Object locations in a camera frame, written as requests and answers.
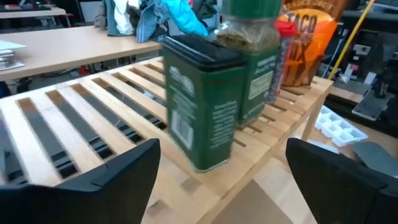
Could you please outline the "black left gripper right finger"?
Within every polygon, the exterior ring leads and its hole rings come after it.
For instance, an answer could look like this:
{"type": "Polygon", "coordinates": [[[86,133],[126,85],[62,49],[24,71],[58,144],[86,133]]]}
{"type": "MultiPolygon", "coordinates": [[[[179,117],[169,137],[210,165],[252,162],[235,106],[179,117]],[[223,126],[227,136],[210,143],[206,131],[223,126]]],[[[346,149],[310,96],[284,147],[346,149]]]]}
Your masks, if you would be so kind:
{"type": "Polygon", "coordinates": [[[317,224],[398,224],[398,179],[297,138],[285,156],[317,224]]]}

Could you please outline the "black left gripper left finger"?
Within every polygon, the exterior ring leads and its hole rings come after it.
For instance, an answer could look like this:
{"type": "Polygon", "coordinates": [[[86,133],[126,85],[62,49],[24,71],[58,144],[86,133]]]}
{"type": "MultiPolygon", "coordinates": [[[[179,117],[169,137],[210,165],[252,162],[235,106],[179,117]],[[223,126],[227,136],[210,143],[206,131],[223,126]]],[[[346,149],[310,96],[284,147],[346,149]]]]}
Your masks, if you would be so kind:
{"type": "Polygon", "coordinates": [[[54,187],[2,186],[0,224],[140,224],[159,162],[150,139],[54,187]]]}

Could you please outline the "green black pepper tin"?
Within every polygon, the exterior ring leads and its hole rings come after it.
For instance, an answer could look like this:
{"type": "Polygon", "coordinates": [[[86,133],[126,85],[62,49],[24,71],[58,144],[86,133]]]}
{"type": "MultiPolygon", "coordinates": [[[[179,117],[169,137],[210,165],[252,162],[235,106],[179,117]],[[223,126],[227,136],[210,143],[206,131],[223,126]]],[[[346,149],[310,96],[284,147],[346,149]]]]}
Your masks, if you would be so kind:
{"type": "Polygon", "coordinates": [[[246,60],[237,50],[197,35],[161,41],[168,132],[197,172],[231,154],[246,60]]]}

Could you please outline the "orange brown taco mix packet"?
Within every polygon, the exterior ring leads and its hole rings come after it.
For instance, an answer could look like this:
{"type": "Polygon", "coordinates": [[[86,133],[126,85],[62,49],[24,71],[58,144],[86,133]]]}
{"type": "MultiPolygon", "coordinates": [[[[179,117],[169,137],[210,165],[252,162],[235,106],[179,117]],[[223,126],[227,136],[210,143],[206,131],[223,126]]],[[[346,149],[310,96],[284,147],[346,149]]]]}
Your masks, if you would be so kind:
{"type": "Polygon", "coordinates": [[[282,0],[279,20],[297,26],[285,63],[283,86],[311,84],[346,3],[347,0],[282,0]]]}

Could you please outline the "glass herb jar green lid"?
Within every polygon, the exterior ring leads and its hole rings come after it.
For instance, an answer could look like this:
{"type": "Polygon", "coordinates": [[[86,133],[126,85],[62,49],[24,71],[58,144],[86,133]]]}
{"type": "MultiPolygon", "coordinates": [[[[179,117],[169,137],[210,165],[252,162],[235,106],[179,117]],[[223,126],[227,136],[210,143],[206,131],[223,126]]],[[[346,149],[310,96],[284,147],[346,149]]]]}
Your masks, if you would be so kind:
{"type": "Polygon", "coordinates": [[[271,87],[280,34],[274,22],[281,0],[223,0],[223,20],[216,41],[243,53],[247,61],[238,126],[253,123],[262,113],[271,87]]]}

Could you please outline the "wooden slatted shelf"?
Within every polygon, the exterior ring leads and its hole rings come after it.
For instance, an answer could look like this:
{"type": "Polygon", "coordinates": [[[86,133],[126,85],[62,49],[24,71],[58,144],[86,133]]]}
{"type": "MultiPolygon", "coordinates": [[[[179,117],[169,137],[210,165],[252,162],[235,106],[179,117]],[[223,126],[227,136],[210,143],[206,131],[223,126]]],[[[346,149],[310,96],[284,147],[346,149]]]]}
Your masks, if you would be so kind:
{"type": "Polygon", "coordinates": [[[241,223],[255,176],[286,173],[282,152],[298,128],[308,139],[332,82],[281,89],[276,102],[234,134],[229,161],[194,171],[167,131],[161,57],[0,100],[0,185],[55,185],[149,138],[162,143],[143,224],[241,223]]]}

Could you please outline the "white ice cube tray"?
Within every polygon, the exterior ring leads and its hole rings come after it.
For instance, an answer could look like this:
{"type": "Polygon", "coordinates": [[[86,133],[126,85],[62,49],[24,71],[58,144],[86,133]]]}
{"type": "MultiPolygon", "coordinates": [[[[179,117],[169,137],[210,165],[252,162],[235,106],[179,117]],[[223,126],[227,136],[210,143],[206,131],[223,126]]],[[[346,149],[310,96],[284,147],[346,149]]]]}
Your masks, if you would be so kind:
{"type": "Polygon", "coordinates": [[[326,106],[321,107],[315,128],[326,137],[331,138],[332,142],[338,147],[354,144],[368,138],[367,134],[326,106]]]}

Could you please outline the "yellow pole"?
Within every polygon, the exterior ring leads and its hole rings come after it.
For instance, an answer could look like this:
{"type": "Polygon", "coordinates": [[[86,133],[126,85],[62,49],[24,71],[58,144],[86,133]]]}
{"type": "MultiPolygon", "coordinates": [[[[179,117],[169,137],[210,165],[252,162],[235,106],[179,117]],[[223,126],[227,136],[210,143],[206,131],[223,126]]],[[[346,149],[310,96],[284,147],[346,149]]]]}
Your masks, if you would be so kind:
{"type": "Polygon", "coordinates": [[[337,71],[337,68],[339,67],[343,57],[345,56],[345,53],[347,52],[351,42],[353,41],[358,29],[361,27],[361,24],[363,23],[363,21],[365,20],[367,14],[369,13],[369,11],[371,10],[373,4],[376,2],[377,0],[369,0],[367,6],[365,7],[365,9],[363,10],[363,12],[361,13],[361,16],[359,17],[357,23],[355,23],[355,26],[353,27],[353,30],[351,31],[344,47],[342,48],[338,59],[336,61],[336,63],[334,64],[332,71],[330,72],[328,79],[332,80],[332,78],[335,76],[335,73],[337,71]]]}

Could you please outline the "beige office table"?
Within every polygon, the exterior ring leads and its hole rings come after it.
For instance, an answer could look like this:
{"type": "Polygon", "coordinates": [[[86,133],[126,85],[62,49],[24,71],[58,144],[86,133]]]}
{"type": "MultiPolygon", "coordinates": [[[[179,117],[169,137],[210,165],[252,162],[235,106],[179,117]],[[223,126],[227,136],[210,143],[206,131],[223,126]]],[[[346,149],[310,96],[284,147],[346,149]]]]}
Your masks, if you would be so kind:
{"type": "Polygon", "coordinates": [[[15,56],[23,67],[0,72],[0,81],[29,77],[81,65],[159,50],[157,42],[138,43],[133,36],[111,37],[92,26],[0,34],[21,44],[15,56]]]}

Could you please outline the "stack of grey papers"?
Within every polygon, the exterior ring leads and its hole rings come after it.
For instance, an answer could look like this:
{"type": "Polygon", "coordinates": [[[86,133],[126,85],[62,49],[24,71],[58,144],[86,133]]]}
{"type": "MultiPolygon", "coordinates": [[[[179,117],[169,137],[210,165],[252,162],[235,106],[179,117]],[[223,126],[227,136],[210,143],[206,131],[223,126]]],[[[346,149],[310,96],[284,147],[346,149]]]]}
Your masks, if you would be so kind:
{"type": "Polygon", "coordinates": [[[23,67],[24,64],[16,57],[15,49],[25,48],[25,45],[0,40],[0,72],[23,67]]]}

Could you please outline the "beige background table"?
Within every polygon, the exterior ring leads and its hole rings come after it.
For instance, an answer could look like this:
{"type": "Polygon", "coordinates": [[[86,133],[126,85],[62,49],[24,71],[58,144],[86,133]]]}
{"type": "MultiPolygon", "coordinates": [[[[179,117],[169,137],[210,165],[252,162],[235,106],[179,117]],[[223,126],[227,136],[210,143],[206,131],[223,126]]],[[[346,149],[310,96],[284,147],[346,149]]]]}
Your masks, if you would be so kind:
{"type": "Polygon", "coordinates": [[[11,11],[0,12],[0,19],[24,18],[24,17],[42,17],[42,16],[61,16],[65,15],[66,10],[59,7],[51,7],[44,11],[11,11]]]}

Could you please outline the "pile of clothes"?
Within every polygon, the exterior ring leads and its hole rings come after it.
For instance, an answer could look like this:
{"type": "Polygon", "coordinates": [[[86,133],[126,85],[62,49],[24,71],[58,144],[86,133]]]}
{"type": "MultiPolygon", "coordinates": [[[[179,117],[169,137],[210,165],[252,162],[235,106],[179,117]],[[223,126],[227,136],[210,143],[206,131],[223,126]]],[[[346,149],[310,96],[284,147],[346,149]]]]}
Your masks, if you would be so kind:
{"type": "Polygon", "coordinates": [[[213,39],[220,14],[219,0],[102,0],[94,27],[139,43],[184,34],[213,39]]]}

